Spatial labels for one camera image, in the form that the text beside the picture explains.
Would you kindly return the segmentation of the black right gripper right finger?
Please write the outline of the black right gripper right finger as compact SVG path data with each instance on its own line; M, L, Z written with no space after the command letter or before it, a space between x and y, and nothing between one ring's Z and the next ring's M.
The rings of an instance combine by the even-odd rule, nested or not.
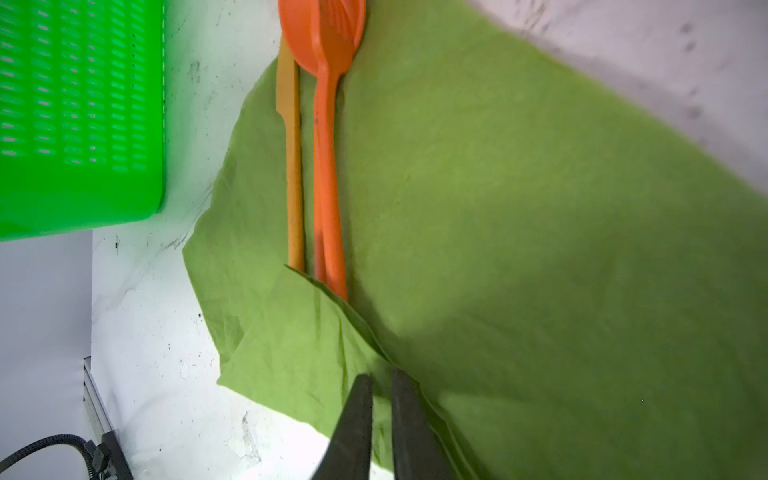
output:
M392 444L396 479L455 478L429 426L416 385L402 370L393 371Z

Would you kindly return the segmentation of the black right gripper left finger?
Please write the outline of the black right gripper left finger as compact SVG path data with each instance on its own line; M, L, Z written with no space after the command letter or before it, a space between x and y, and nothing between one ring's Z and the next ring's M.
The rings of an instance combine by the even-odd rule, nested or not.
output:
M373 421L373 378L358 375L312 480L368 480Z

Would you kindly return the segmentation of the green paper napkin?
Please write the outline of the green paper napkin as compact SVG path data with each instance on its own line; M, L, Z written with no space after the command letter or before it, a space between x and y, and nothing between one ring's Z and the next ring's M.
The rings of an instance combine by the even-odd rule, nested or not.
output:
M339 90L349 295L286 265L276 70L183 250L219 382L334 430L419 383L461 479L763 479L767 201L462 1L372 1Z

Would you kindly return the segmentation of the orange plastic spoon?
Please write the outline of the orange plastic spoon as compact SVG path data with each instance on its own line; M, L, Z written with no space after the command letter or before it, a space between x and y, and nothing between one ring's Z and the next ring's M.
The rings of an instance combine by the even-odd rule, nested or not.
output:
M359 49L366 18L364 1L278 3L281 27L299 66L316 78L314 96L314 203L322 207L325 284L348 296L335 162L335 110L340 78Z

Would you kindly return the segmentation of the orange plastic fork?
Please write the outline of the orange plastic fork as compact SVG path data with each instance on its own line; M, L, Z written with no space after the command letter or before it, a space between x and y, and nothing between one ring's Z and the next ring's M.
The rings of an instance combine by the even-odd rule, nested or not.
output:
M327 273L324 255L322 207L318 200L314 203L313 220L314 276L318 281L325 283L327 280Z

